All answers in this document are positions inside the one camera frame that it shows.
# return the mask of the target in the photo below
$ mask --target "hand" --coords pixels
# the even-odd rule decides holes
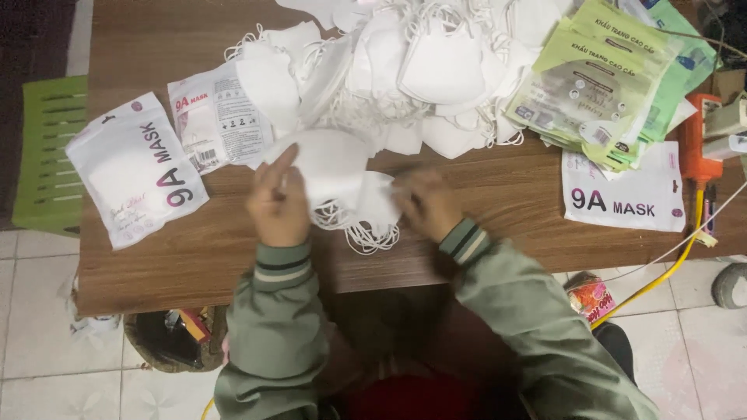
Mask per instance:
[[[434,169],[420,169],[397,177],[394,202],[416,231],[440,244],[464,218],[454,191]]]
[[[309,236],[311,221],[303,177],[291,166],[297,155],[298,145],[293,144],[272,164],[262,162],[254,174],[247,210],[259,240],[270,247],[295,247]]]

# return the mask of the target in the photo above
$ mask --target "orange device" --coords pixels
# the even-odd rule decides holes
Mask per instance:
[[[723,163],[703,158],[704,119],[709,111],[721,107],[718,96],[691,93],[687,100],[697,109],[680,127],[680,172],[682,177],[695,181],[697,189],[705,189],[706,182],[720,178]]]

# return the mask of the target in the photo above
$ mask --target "gray wheel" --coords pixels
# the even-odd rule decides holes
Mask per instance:
[[[739,309],[747,307],[745,285],[747,284],[747,263],[729,264],[721,270],[711,286],[711,294],[716,305],[724,309]]]

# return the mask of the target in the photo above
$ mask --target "green plastic chair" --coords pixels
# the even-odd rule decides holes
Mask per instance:
[[[23,154],[13,224],[78,237],[85,187],[65,146],[86,125],[88,77],[23,85]]]

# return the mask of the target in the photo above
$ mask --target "striped cuff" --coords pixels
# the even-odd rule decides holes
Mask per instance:
[[[490,238],[487,232],[472,220],[465,218],[446,235],[438,248],[449,254],[459,265],[464,265],[474,257],[482,255],[489,246]]]
[[[310,251],[308,241],[288,248],[257,244],[254,288],[259,291],[278,291],[305,282],[314,274]]]

